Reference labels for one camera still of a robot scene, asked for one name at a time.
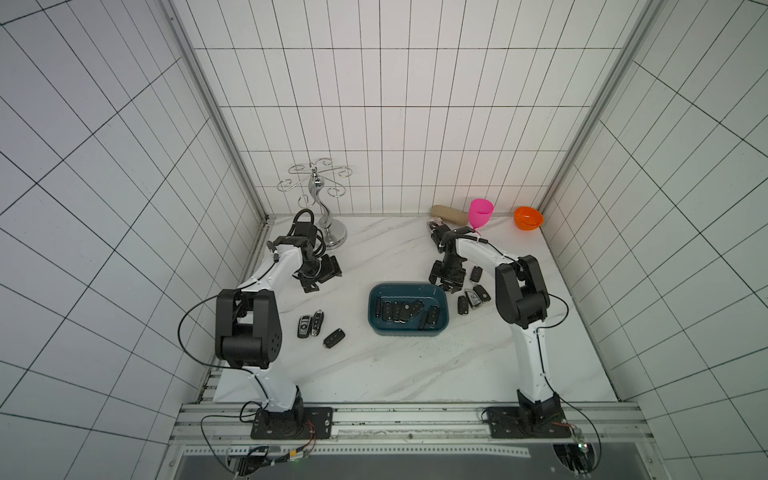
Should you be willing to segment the black slim key fob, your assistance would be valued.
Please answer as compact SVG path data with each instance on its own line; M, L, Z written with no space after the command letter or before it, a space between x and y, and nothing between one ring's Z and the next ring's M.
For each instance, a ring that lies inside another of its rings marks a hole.
M480 266L474 266L470 274L472 283L479 283L483 275L483 269Z

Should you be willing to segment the silver BMW smart key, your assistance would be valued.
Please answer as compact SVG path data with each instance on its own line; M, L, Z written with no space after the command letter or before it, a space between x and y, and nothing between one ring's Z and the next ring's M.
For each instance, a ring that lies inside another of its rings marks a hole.
M483 301L481 300L480 296L474 290L466 290L464 294L466 296L469 306L472 309L479 308L483 304Z

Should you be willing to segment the silver Mercedes key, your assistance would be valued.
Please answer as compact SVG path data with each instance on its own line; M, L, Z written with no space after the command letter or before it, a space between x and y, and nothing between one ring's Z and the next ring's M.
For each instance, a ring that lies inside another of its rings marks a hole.
M477 296L480 298L480 300L483 303L487 303L487 302L491 301L490 294L487 292L487 290L482 285L476 284L473 287L473 291L477 294Z

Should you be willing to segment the black silver flip key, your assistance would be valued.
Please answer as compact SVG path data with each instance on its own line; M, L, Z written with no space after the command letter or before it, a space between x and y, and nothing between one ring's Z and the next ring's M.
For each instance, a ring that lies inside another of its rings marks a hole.
M322 310L317 310L312 316L310 334L312 336L318 336L321 332L322 325L325 319L325 314Z

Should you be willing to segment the black silver BMW key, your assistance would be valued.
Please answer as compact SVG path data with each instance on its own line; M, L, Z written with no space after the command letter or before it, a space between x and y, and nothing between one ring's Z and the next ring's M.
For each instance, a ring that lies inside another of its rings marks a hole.
M309 315L301 316L297 326L297 337L300 339L308 338L312 331L312 317Z

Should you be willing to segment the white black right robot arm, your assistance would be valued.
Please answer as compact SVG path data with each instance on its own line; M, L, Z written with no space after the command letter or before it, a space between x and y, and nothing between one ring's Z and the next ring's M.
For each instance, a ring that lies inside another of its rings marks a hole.
M427 225L443 255L432 266L430 283L446 292L462 291L466 261L493 279L491 299L499 317L510 326L517 355L518 421L533 430L562 419L561 397L546 377L543 336L551 298L538 260L506 253L467 226L451 228L436 220Z

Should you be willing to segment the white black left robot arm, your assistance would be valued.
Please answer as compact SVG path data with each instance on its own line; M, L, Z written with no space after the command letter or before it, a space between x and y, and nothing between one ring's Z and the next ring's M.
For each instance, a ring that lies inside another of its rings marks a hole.
M326 252L323 233L308 209L299 211L288 233L269 241L267 250L243 283L215 296L215 356L229 368L250 374L248 382L262 390L264 409L283 414L302 401L299 387L277 372L283 341L278 291L296 280L304 292L317 292L342 272Z

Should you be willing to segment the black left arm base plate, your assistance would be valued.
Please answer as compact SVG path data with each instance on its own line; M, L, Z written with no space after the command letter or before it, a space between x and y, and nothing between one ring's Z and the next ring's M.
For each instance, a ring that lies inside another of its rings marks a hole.
M325 440L331 436L334 410L302 407L284 412L261 412L253 423L253 440Z

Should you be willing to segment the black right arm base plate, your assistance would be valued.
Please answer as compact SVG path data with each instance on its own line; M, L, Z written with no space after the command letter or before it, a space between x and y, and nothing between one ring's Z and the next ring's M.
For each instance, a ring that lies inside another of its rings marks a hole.
M535 422L520 407L487 407L480 418L494 439L566 439L572 436L569 427L552 421Z

